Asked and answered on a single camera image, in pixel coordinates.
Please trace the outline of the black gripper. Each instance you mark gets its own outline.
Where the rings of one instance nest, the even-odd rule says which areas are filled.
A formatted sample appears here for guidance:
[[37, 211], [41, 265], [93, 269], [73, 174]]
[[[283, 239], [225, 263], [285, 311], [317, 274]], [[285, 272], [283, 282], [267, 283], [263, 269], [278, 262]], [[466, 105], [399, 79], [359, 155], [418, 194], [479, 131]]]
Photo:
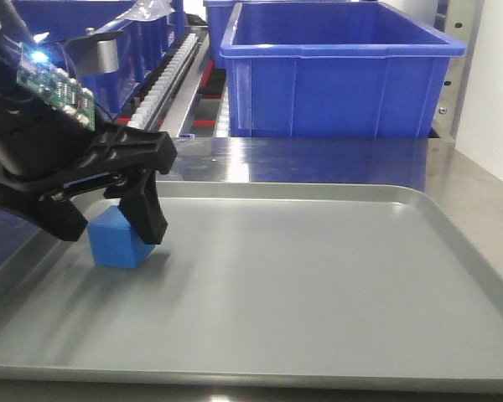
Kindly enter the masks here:
[[70, 201], [105, 189], [147, 245], [159, 245], [168, 222], [158, 200], [156, 172], [171, 170], [177, 150], [165, 132], [105, 121], [90, 103], [84, 114], [60, 106], [54, 87], [34, 85], [22, 70], [29, 31], [13, 4], [0, 1], [0, 207], [35, 205], [35, 222], [63, 241], [77, 241], [88, 221]]

